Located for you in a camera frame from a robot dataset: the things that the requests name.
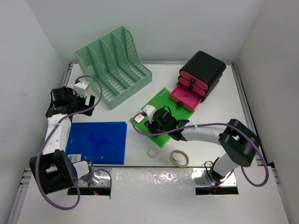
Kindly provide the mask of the white front panel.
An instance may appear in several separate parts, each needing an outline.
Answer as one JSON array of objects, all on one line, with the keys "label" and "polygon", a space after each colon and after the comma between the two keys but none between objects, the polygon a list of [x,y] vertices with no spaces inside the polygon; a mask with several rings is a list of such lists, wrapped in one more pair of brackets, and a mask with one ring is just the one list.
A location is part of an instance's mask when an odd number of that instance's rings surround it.
[{"label": "white front panel", "polygon": [[82,196],[62,211],[30,181],[20,224],[286,224],[274,176],[259,188],[235,171],[238,194],[198,196],[192,169],[114,168],[110,196]]}]

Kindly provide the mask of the blue file folder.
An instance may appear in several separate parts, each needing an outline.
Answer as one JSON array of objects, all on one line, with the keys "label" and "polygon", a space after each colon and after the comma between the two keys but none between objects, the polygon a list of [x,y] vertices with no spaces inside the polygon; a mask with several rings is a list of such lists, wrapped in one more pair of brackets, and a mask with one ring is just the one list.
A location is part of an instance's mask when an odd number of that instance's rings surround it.
[{"label": "blue file folder", "polygon": [[93,164],[123,165],[127,126],[124,121],[72,123],[65,152]]}]

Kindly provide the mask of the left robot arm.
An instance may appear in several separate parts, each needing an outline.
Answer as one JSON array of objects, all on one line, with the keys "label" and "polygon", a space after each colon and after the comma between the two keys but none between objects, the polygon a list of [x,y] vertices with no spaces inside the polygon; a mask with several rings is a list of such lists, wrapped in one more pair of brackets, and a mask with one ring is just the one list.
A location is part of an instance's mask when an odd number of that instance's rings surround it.
[{"label": "left robot arm", "polygon": [[91,162],[65,153],[70,133],[72,113],[91,116],[87,108],[94,105],[95,96],[83,97],[69,87],[53,89],[51,102],[46,112],[48,142],[43,149],[39,162],[39,180],[45,194],[77,185],[78,180],[91,171]]}]

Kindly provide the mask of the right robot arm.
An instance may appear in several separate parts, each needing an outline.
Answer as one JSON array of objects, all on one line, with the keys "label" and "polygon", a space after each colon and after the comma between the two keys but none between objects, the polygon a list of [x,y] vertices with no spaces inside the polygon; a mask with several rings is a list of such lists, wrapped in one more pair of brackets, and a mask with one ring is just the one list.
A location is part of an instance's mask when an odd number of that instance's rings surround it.
[{"label": "right robot arm", "polygon": [[260,138],[249,130],[242,122],[231,119],[226,128],[192,125],[187,119],[175,119],[164,107],[156,109],[147,105],[142,109],[148,116],[145,122],[153,137],[167,133],[176,141],[204,141],[222,146],[225,154],[217,158],[207,171],[210,182],[216,184],[235,168],[249,167],[256,154],[256,148],[261,145]]}]

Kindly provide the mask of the brown tape roll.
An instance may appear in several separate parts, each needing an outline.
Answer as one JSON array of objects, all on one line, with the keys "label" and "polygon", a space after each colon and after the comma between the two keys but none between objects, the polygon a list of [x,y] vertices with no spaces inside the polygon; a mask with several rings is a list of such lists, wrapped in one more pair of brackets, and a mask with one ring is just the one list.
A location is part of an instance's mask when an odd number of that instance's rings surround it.
[{"label": "brown tape roll", "polygon": [[[186,163],[183,164],[183,165],[179,164],[179,161],[178,161],[178,160],[175,160],[175,158],[173,157],[174,154],[180,154],[180,155],[184,156]],[[188,156],[184,151],[181,151],[181,150],[173,150],[173,151],[170,153],[170,161],[171,161],[171,163],[172,163],[174,166],[176,166],[177,168],[186,168],[186,167],[189,165],[190,159],[189,159],[189,156]]]}]

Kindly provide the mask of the clear tape roll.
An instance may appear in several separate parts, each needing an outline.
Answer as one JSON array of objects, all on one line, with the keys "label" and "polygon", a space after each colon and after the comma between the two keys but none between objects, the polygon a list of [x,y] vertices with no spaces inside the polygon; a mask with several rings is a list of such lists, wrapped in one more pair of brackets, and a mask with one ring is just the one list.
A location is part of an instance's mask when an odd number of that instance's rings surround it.
[{"label": "clear tape roll", "polygon": [[155,147],[151,147],[147,151],[147,156],[150,158],[155,158],[158,154],[158,149]]}]

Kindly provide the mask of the pink top drawer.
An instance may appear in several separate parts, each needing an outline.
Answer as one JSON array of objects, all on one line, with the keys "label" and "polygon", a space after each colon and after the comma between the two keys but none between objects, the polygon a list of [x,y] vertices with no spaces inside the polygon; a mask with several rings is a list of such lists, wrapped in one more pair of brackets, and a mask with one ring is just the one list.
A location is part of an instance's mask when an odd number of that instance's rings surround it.
[{"label": "pink top drawer", "polygon": [[179,82],[182,85],[184,85],[186,87],[188,87],[190,85],[195,85],[205,91],[208,90],[208,85],[205,82],[203,82],[200,79],[196,78],[195,76],[187,73],[186,71],[182,70],[182,71],[180,71],[179,74],[180,74]]}]

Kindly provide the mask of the pink drawer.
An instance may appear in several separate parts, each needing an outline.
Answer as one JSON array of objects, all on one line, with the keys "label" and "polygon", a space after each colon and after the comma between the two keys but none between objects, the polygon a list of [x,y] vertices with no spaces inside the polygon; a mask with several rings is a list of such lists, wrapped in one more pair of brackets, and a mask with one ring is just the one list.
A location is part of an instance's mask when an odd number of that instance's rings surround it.
[{"label": "pink drawer", "polygon": [[182,84],[183,86],[185,86],[187,88],[187,90],[193,91],[195,93],[197,93],[200,96],[206,96],[206,92],[201,89],[200,87],[196,86],[195,84],[191,84],[187,79],[179,76],[178,77],[178,82],[180,84]]},{"label": "pink drawer", "polygon": [[179,82],[182,85],[184,85],[186,87],[188,87],[190,85],[195,85],[205,91],[208,90],[208,85],[205,82],[203,82],[200,79],[196,78],[195,76],[187,73],[186,71],[182,70],[182,71],[180,71],[179,74],[180,74]]},{"label": "pink drawer", "polygon": [[182,84],[178,84],[169,94],[171,100],[177,103],[179,107],[183,107],[190,112],[195,111],[196,107],[201,103],[203,98],[197,93],[189,90]]}]

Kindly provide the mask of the black drawer cabinet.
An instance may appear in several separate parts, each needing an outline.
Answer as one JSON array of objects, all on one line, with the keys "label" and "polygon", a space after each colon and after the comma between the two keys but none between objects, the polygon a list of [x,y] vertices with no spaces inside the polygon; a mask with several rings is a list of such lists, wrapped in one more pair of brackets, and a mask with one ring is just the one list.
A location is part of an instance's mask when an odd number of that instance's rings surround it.
[{"label": "black drawer cabinet", "polygon": [[218,84],[225,69],[226,64],[224,62],[203,51],[198,51],[179,70],[179,73],[184,70],[208,85],[208,90],[205,91],[206,96],[201,96],[205,100]]}]

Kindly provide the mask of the mint green file organizer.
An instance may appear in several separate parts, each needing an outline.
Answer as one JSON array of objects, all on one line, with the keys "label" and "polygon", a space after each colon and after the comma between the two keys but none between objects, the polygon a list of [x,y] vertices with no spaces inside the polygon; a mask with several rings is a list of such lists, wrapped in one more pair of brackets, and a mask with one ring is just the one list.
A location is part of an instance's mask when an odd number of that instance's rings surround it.
[{"label": "mint green file organizer", "polygon": [[133,36],[125,27],[74,53],[92,90],[114,109],[152,82],[152,72],[140,61]]}]

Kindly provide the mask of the pink bottom drawer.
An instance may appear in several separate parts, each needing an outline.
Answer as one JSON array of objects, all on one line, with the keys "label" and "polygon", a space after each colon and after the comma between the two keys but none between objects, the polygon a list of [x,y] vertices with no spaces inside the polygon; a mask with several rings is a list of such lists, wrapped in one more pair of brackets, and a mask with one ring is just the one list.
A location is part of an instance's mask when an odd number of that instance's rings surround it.
[{"label": "pink bottom drawer", "polygon": [[195,111],[196,107],[201,103],[203,98],[197,93],[189,90],[182,84],[178,84],[169,94],[171,100],[177,103],[179,107],[183,107],[190,112]]}]

